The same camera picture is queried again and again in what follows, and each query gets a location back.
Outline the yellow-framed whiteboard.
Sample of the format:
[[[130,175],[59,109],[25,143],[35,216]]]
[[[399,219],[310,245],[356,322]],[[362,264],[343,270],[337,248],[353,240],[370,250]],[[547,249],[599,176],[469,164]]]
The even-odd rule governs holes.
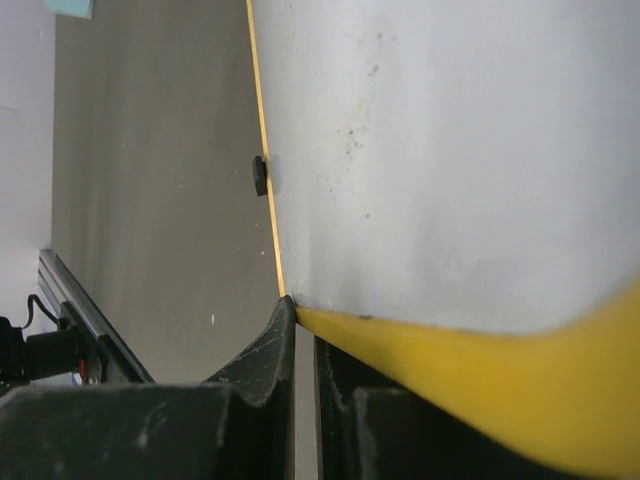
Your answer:
[[[301,324],[524,456],[639,471],[639,5],[251,1]]]

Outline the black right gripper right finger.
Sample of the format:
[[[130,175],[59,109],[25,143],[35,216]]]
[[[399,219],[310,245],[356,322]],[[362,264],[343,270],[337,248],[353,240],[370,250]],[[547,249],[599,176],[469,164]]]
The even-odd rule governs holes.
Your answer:
[[[315,342],[327,479],[639,473],[639,352],[621,338]]]

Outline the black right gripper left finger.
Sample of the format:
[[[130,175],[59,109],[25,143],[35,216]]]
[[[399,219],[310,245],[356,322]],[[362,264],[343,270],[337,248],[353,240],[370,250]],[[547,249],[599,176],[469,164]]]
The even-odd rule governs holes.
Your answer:
[[[5,479],[285,479],[295,307],[195,385],[26,386],[1,401]]]

